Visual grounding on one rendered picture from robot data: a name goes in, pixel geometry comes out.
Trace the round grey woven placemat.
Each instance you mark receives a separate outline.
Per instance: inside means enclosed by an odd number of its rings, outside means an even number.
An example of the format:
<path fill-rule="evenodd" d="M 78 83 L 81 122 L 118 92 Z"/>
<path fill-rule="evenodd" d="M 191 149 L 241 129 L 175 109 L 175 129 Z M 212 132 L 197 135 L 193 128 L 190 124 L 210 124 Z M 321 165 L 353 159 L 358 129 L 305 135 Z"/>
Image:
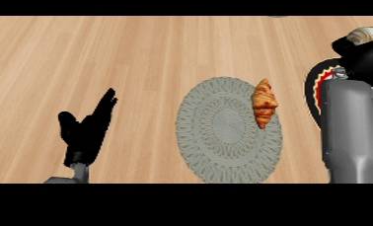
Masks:
<path fill-rule="evenodd" d="M 280 119 L 256 124 L 255 87 L 237 78 L 202 81 L 182 99 L 175 133 L 185 165 L 212 184 L 258 184 L 272 174 L 283 149 Z"/>

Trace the black plate with red pattern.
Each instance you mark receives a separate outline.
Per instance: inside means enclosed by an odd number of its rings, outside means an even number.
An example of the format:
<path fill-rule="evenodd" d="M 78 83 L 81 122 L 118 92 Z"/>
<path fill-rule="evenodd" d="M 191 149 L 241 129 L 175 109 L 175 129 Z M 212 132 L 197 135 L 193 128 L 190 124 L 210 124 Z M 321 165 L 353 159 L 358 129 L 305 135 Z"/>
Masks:
<path fill-rule="evenodd" d="M 305 99 L 315 126 L 320 126 L 320 85 L 328 79 L 346 79 L 337 58 L 328 58 L 311 68 L 305 80 Z"/>

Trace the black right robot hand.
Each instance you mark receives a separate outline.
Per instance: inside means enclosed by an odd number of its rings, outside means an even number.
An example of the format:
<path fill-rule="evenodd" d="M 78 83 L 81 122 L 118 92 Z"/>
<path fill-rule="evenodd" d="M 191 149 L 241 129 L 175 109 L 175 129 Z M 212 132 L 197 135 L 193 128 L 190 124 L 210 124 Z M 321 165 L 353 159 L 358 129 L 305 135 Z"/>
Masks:
<path fill-rule="evenodd" d="M 348 79 L 373 86 L 373 41 L 355 45 L 342 37 L 331 43 L 331 49 L 340 55 L 339 65 L 345 68 Z"/>

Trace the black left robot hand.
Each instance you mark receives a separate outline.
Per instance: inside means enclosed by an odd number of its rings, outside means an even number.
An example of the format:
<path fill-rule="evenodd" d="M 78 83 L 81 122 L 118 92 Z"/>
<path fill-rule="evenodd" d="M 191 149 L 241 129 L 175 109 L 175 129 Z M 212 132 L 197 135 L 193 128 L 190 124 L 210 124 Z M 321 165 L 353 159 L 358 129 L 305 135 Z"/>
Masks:
<path fill-rule="evenodd" d="M 76 121 L 70 112 L 59 113 L 62 140 L 66 144 L 63 158 L 63 165 L 66 167 L 75 163 L 88 166 L 94 162 L 110 123 L 116 101 L 115 90 L 109 88 L 92 113 L 82 121 Z"/>

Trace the brown croissant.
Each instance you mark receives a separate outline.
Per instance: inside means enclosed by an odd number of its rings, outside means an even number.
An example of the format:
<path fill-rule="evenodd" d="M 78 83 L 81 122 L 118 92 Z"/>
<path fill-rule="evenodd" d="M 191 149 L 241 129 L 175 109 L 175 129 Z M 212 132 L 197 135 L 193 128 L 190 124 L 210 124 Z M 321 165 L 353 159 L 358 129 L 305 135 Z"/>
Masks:
<path fill-rule="evenodd" d="M 250 96 L 256 125 L 265 128 L 278 106 L 268 79 L 262 79 Z"/>

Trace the cupcake with white frosting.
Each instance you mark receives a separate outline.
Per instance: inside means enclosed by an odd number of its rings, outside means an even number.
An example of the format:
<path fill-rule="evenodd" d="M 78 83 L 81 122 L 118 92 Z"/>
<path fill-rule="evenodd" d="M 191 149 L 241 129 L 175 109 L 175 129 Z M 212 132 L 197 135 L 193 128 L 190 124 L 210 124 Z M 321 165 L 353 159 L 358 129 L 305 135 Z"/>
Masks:
<path fill-rule="evenodd" d="M 373 27 L 356 28 L 348 35 L 346 39 L 355 44 L 361 45 L 373 41 Z"/>

